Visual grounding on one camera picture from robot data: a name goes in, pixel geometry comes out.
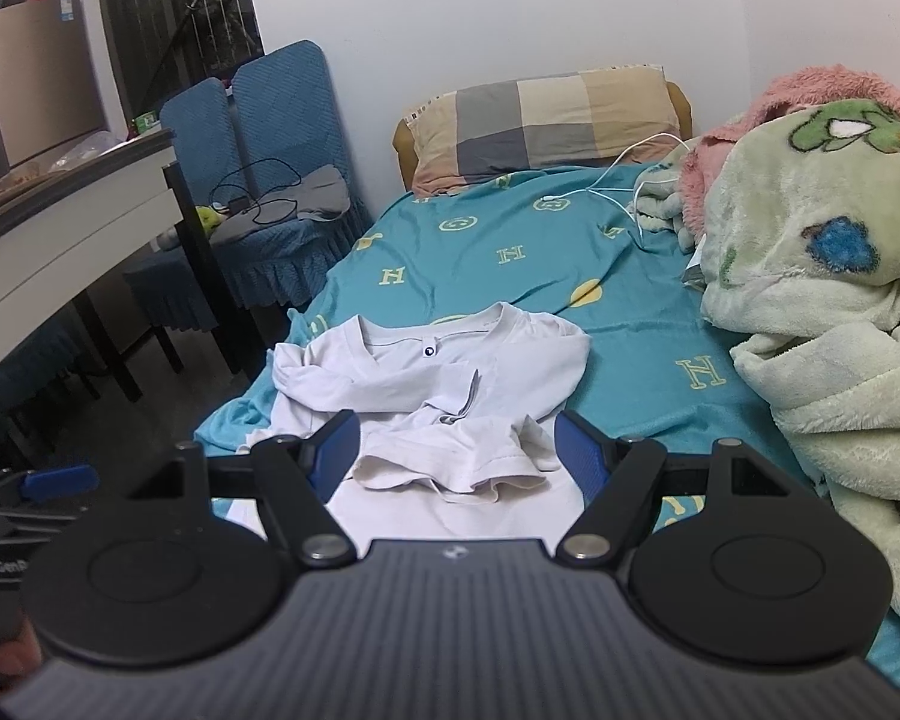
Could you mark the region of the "person's left hand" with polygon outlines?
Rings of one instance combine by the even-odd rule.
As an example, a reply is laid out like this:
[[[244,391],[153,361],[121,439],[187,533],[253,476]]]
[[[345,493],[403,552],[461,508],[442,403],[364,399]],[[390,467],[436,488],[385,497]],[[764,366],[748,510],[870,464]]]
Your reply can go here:
[[[27,616],[22,618],[19,632],[13,639],[0,644],[0,692],[6,692],[23,678],[29,678],[43,665],[41,650],[34,626]]]

